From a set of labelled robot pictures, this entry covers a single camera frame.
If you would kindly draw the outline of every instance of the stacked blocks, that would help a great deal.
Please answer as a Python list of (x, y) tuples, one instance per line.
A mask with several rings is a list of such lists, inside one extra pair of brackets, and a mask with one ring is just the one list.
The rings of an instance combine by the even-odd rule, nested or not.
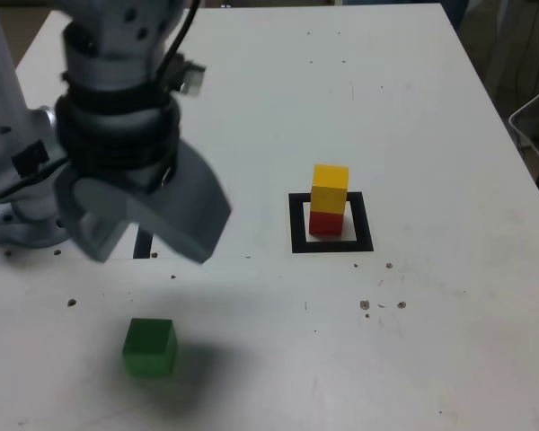
[(349, 168), (316, 164), (309, 215), (311, 235), (341, 235)]
[(172, 321), (132, 319), (122, 357), (130, 374), (164, 378), (172, 372), (177, 348)]

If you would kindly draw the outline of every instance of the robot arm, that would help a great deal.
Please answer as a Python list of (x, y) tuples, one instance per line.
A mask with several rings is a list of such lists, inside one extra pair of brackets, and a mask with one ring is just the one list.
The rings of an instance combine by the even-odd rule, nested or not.
[(214, 173), (181, 140), (170, 95), (198, 83), (204, 70), (175, 52), (179, 42), (163, 53), (182, 0), (56, 4), (73, 19), (62, 35), (68, 90), (55, 109), (68, 159), (54, 186), (61, 224), (98, 261), (132, 222), (205, 261), (230, 207)]

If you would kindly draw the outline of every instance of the white table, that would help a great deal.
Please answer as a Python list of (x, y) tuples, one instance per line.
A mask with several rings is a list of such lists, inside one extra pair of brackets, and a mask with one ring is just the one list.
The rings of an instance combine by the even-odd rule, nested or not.
[[(30, 106), (65, 24), (18, 68)], [(539, 193), (441, 7), (200, 11), (183, 50), (183, 135), (234, 206), (216, 253), (0, 251), (0, 431), (539, 431)], [(292, 255), (315, 163), (350, 167), (374, 252)], [(132, 317), (173, 319), (170, 381), (126, 376)]]

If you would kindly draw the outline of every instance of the yellow cube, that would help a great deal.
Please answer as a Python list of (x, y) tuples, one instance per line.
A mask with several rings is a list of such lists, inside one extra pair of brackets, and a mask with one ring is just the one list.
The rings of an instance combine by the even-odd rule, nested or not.
[(316, 164), (312, 184), (311, 211), (343, 214), (348, 197), (349, 168)]

